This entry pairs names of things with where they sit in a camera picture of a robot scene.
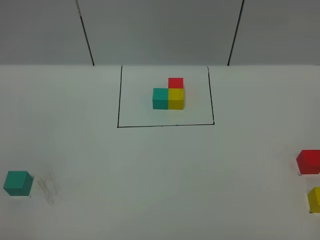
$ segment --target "white table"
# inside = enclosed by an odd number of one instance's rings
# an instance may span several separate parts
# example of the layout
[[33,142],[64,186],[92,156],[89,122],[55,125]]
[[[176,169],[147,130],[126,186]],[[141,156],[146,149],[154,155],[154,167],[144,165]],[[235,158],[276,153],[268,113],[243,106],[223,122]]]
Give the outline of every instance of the white table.
[[320,148],[318,66],[209,67],[215,125],[139,128],[120,70],[0,67],[0,183],[34,176],[0,191],[2,239],[319,239],[295,162]]

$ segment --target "smudge mark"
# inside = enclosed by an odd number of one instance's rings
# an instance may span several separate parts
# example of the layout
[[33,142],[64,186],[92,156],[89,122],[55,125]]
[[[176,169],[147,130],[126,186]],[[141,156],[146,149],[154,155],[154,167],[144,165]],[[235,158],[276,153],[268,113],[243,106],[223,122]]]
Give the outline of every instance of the smudge mark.
[[40,177],[37,183],[44,194],[44,199],[49,205],[54,205],[60,189],[59,184],[52,173],[48,173],[45,177]]

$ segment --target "white wall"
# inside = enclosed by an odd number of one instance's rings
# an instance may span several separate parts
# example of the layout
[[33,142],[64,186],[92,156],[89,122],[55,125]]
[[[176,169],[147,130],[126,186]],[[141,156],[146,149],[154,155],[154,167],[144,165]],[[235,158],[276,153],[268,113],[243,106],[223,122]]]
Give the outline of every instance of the white wall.
[[319,9],[318,0],[246,0],[230,64],[320,64]]
[[91,65],[74,0],[2,0],[0,64]]
[[98,65],[226,65],[241,3],[79,0]]

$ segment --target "black line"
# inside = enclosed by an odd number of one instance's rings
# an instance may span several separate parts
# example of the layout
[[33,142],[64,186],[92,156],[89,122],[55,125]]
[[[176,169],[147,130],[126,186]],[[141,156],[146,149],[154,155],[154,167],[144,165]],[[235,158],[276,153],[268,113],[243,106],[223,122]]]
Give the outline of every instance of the black line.
[[212,104],[212,94],[211,94],[211,84],[210,84],[210,72],[209,72],[209,67],[208,68],[208,79],[209,79],[209,90],[210,90],[210,100],[211,100],[211,110],[212,110],[212,120],[213,120],[213,125],[215,125],[215,116],[214,116],[214,106]]
[[122,128],[121,126],[119,127],[121,86],[122,86],[122,68],[123,68],[123,65],[121,66],[121,74],[120,74],[120,93],[119,93],[119,109],[118,109],[118,125],[117,125],[117,128]]
[[232,56],[232,53],[234,51],[234,45],[235,45],[236,37],[237,37],[237,34],[238,34],[238,28],[239,28],[240,19],[241,19],[241,16],[242,16],[242,10],[244,9],[244,4],[245,4],[245,0],[242,0],[240,14],[239,14],[239,18],[238,18],[238,23],[236,24],[235,33],[234,33],[233,42],[232,42],[232,47],[231,47],[229,60],[228,60],[228,64],[227,64],[228,66],[230,66],[231,56]]
[[81,24],[82,24],[82,28],[83,28],[83,32],[84,32],[84,36],[85,36],[85,40],[86,40],[86,44],[88,46],[89,49],[89,53],[90,53],[90,57],[91,57],[91,61],[92,61],[92,65],[95,65],[94,59],[92,57],[92,53],[91,53],[91,49],[90,49],[90,45],[89,45],[89,41],[88,41],[88,37],[87,37],[87,33],[86,33],[86,29],[85,29],[85,25],[84,25],[84,21],[82,20],[82,16],[80,16],[81,19]]
[[118,126],[119,129],[124,128],[152,128],[152,127],[176,127],[176,126],[210,126],[215,125],[214,123],[204,124],[176,124],[176,125],[147,125],[147,126]]
[[76,8],[78,9],[78,13],[79,13],[79,17],[80,17],[80,20],[81,20],[82,29],[83,29],[83,32],[84,32],[84,36],[85,36],[85,40],[86,40],[86,45],[88,46],[88,49],[89,49],[89,53],[90,53],[92,65],[94,66],[94,65],[95,65],[95,62],[94,62],[94,58],[92,57],[91,48],[90,48],[90,45],[89,45],[89,41],[88,41],[88,37],[87,37],[87,32],[86,32],[86,29],[85,29],[84,20],[82,19],[82,15],[81,15],[81,11],[80,11],[80,7],[79,7],[78,0],[75,0],[75,4],[76,4]]

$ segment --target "white surface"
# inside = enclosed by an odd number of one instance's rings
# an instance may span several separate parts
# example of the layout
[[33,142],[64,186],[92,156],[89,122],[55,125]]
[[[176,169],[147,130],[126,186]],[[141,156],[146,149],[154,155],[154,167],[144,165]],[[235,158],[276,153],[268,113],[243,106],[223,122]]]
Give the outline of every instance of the white surface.
[[[153,90],[168,78],[183,78],[183,110],[153,109]],[[207,67],[123,66],[119,127],[213,123]]]
[[78,2],[97,65],[227,65],[242,0]]
[[320,64],[319,9],[317,0],[246,0],[230,64]]
[[320,68],[210,73],[215,125],[117,128],[120,67],[0,67],[0,183],[37,178],[0,191],[1,238],[318,240],[295,158],[320,146]]
[[0,64],[92,65],[75,0],[0,1]]

